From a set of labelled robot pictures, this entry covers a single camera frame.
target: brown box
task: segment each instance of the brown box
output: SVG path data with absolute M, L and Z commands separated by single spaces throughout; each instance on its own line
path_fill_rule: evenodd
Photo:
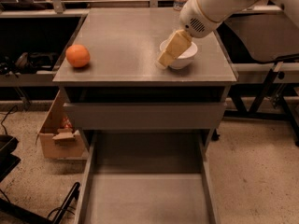
M 78 131 L 62 129 L 64 98 L 58 92 L 40 129 L 39 139 L 45 158 L 77 159 L 87 156 L 87 149 Z

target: drawer front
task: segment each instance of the drawer front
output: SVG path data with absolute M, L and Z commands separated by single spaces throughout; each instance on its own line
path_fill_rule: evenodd
M 214 129 L 226 103 L 84 104 L 66 103 L 73 125 L 85 130 Z

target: concrete floor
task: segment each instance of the concrete floor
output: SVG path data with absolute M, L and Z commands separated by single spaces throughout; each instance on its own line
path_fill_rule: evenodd
M 0 105 L 0 119 L 10 106 Z M 32 105 L 29 111 L 7 117 L 8 133 L 20 140 L 14 154 L 21 163 L 0 183 L 13 203 L 43 217 L 81 180 L 85 164 L 43 158 L 36 136 L 48 108 L 47 104 Z M 218 133 L 220 140 L 210 143 L 207 156 L 221 224 L 298 224 L 299 148 L 294 145 L 291 125 L 224 119 Z M 67 214 L 63 224 L 72 221 L 73 215 Z M 0 213 L 0 223 L 22 222 Z

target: orange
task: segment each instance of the orange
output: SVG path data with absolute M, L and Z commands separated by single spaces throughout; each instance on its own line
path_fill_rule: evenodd
M 70 46 L 65 53 L 67 61 L 75 68 L 83 67 L 91 59 L 90 52 L 80 44 Z

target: white bowl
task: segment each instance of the white bowl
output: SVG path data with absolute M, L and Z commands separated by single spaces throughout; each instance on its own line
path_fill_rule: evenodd
M 166 44 L 167 44 L 167 40 L 161 43 L 160 51 L 164 50 Z M 169 67 L 176 70 L 186 67 L 194 60 L 194 56 L 196 55 L 197 50 L 198 48 L 196 44 L 192 42 L 191 46 L 187 50 L 185 50 L 184 53 L 182 53 L 175 61 L 169 64 Z

